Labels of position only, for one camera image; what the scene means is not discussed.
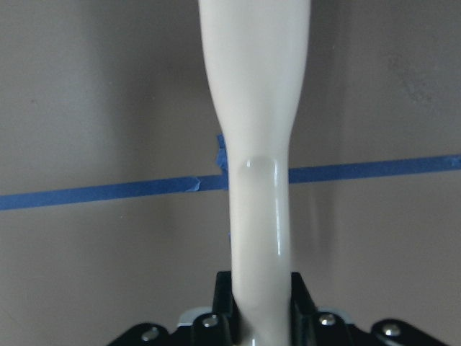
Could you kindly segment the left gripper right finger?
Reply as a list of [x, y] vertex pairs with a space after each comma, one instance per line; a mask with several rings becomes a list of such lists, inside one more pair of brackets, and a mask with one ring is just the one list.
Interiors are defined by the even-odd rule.
[[291, 286], [292, 345], [444, 345], [430, 334], [398, 319], [383, 319], [364, 332], [340, 314], [320, 310], [300, 273], [291, 274]]

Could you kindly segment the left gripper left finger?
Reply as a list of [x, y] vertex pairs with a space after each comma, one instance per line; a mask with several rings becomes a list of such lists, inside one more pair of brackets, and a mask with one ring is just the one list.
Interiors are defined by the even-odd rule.
[[240, 342], [240, 316], [232, 294], [231, 273], [218, 272], [212, 310], [177, 327], [172, 333], [159, 324], [141, 323], [129, 328], [109, 343], [109, 346], [231, 346]]

